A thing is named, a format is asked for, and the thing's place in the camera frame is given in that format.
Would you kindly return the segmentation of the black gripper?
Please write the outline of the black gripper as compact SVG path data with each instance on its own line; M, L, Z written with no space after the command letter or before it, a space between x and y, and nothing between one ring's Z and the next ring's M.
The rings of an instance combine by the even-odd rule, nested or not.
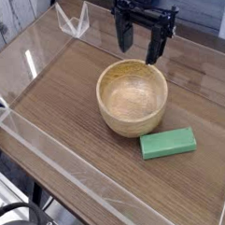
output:
M162 56L169 37L169 26L175 25L175 17L179 12L177 6L159 7L159 2L160 0L113 0L112 14L122 53L127 52L134 42L134 23L150 28L146 65L155 64ZM166 20L168 24L157 24L161 20Z

